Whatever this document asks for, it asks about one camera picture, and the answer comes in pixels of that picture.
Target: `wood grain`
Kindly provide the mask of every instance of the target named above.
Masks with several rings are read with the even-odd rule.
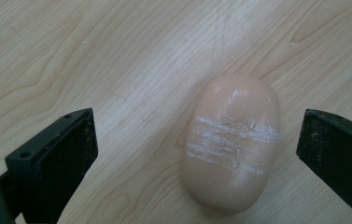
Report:
[[[282,110],[268,187],[234,216],[180,182],[196,96],[226,72],[270,84]],[[352,0],[0,1],[0,174],[8,153],[85,107],[99,158],[59,223],[352,223],[295,155],[306,108],[352,119]]]

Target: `beige capsule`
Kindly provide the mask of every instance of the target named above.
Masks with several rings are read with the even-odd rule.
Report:
[[[235,74],[214,78],[186,136],[182,180],[189,195],[225,212],[248,209],[271,173],[279,126],[278,100],[268,85]]]

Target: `wooden table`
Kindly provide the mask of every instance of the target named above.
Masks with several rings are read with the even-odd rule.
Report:
[[[196,96],[226,72],[270,84],[282,111],[268,186],[235,216],[180,181]],[[0,174],[8,153],[85,107],[99,158],[59,223],[352,223],[295,154],[306,108],[352,120],[352,0],[0,1]]]

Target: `screw hole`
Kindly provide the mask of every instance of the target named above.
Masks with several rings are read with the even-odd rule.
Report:
[[[29,156],[31,156],[31,153],[30,153],[30,152],[23,152],[23,153],[21,154],[21,158],[27,158],[27,157],[29,157]]]

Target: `light wood grain surface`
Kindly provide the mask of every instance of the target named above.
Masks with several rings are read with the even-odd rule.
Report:
[[[268,186],[234,216],[180,181],[197,95],[226,72],[270,84],[282,112]],[[352,0],[0,1],[0,174],[8,153],[85,107],[99,158],[59,223],[352,223],[295,154],[306,108],[352,119]]]

